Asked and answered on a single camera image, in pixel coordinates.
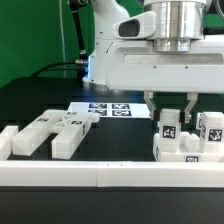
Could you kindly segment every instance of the black table surface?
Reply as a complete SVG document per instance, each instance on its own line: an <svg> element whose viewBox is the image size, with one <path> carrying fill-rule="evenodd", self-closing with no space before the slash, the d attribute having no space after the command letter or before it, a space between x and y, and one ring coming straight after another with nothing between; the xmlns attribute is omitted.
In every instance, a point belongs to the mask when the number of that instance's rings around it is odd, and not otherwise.
<svg viewBox="0 0 224 224"><path fill-rule="evenodd" d="M70 102L144 103L141 92L98 92L75 79L20 78L0 90L0 129L21 130L47 109L68 109ZM159 93L161 108L184 109L186 94ZM197 112L224 111L219 95L200 94ZM74 154L74 161L154 161L150 119L101 118ZM51 136L31 157L52 160ZM0 187L0 223L223 223L223 189L192 188L44 188Z"/></svg>

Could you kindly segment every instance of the slotted white block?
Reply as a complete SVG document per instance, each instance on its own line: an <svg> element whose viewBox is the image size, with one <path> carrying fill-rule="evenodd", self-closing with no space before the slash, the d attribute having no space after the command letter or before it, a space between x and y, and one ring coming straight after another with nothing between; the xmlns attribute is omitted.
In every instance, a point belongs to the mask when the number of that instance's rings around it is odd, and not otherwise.
<svg viewBox="0 0 224 224"><path fill-rule="evenodd" d="M189 152L200 152L200 138L189 132L180 133L180 148L186 148Z"/></svg>
<svg viewBox="0 0 224 224"><path fill-rule="evenodd" d="M224 114L205 112L201 122L200 149L204 153L224 153Z"/></svg>
<svg viewBox="0 0 224 224"><path fill-rule="evenodd" d="M67 126L52 141L52 158L70 159L83 138L88 133L91 124L98 122L97 113L78 113L69 119Z"/></svg>
<svg viewBox="0 0 224 224"><path fill-rule="evenodd" d="M18 133L17 126L7 126L0 134L0 160L7 160L12 152L11 140Z"/></svg>
<svg viewBox="0 0 224 224"><path fill-rule="evenodd" d="M13 154L30 156L51 134L48 132L49 125L58 122L64 112L47 110L19 132L12 139Z"/></svg>

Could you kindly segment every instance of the white plastic block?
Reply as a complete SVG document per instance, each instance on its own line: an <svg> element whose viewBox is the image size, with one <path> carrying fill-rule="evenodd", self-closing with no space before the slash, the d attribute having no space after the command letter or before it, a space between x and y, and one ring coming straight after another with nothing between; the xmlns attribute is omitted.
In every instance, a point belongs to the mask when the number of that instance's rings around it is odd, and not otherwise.
<svg viewBox="0 0 224 224"><path fill-rule="evenodd" d="M76 113L69 119L67 126L52 141L52 158L70 159L83 138L88 133L91 124L98 122L97 113Z"/></svg>
<svg viewBox="0 0 224 224"><path fill-rule="evenodd" d="M203 113L197 114L196 130L201 130L202 115Z"/></svg>
<svg viewBox="0 0 224 224"><path fill-rule="evenodd" d="M223 187L220 163L137 162L101 167L98 187Z"/></svg>
<svg viewBox="0 0 224 224"><path fill-rule="evenodd" d="M224 114L220 112L203 113L201 126L201 152L224 153Z"/></svg>
<svg viewBox="0 0 224 224"><path fill-rule="evenodd" d="M0 134L0 160L7 160L12 153L11 140L17 133L17 126L7 126Z"/></svg>
<svg viewBox="0 0 224 224"><path fill-rule="evenodd" d="M163 109L160 113L159 148L176 152L179 148L181 124L180 110Z"/></svg>
<svg viewBox="0 0 224 224"><path fill-rule="evenodd" d="M47 110L13 139L13 154L30 156L50 135L48 126L58 122L64 111Z"/></svg>
<svg viewBox="0 0 224 224"><path fill-rule="evenodd" d="M223 162L224 154L219 152L202 153L199 137L187 132L180 133L180 147L176 152L167 152L159 148L159 134L154 136L153 154L157 162Z"/></svg>
<svg viewBox="0 0 224 224"><path fill-rule="evenodd" d="M154 153L159 162L223 162L224 155L220 153L190 153L180 150L176 153L157 151Z"/></svg>
<svg viewBox="0 0 224 224"><path fill-rule="evenodd" d="M186 148L189 152L200 152L200 138L189 132L180 133L180 148Z"/></svg>

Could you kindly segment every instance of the cable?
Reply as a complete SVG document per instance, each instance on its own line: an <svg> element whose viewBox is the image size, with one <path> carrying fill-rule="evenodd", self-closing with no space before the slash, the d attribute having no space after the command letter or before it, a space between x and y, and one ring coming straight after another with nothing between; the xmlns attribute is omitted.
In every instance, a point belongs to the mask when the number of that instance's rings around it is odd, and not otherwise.
<svg viewBox="0 0 224 224"><path fill-rule="evenodd" d="M86 6L88 1L83 0L83 1L77 1L77 0L69 0L69 7L72 11L73 15L73 20L75 23L75 31L76 31L76 36L77 36L77 41L78 41L78 46L79 46L79 57L80 59L87 59L88 55L85 49L85 44L84 44L84 39L82 35L82 29L81 29L81 23L79 19L79 13L78 10L84 6Z"/></svg>
<svg viewBox="0 0 224 224"><path fill-rule="evenodd" d="M62 41L62 56L63 56L63 61L66 61L62 0L59 0L59 18L60 18L60 29L61 29L61 41Z"/></svg>
<svg viewBox="0 0 224 224"><path fill-rule="evenodd" d="M74 61L68 61L68 62L57 62L57 63L54 63L54 64L50 64L50 65L44 66L43 68L34 72L30 77L36 78L41 72L46 71L49 68L53 68L53 67L57 67L57 66L61 66L61 65L76 65L76 63Z"/></svg>
<svg viewBox="0 0 224 224"><path fill-rule="evenodd" d="M137 0L137 2L138 2L141 6L144 6L144 0Z"/></svg>
<svg viewBox="0 0 224 224"><path fill-rule="evenodd" d="M224 13L223 13L222 8L220 6L220 0L214 0L214 5L215 5L215 9L216 9L217 13L220 15L220 17L224 21Z"/></svg>
<svg viewBox="0 0 224 224"><path fill-rule="evenodd" d="M59 72L59 71L82 71L84 68L62 68L62 69L44 69L39 71L35 77L40 75L42 72Z"/></svg>

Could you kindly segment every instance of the white robot body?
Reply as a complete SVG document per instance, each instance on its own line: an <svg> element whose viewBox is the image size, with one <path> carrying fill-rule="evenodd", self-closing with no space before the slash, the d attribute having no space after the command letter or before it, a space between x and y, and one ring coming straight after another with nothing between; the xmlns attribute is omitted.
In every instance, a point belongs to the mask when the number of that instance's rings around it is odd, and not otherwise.
<svg viewBox="0 0 224 224"><path fill-rule="evenodd" d="M146 0L145 12L132 18L115 0L91 3L95 50L89 57L85 86L101 90L224 92L223 38L203 36L206 4L211 1ZM139 24L137 35L125 26L122 31L123 24L133 25L133 21Z"/></svg>

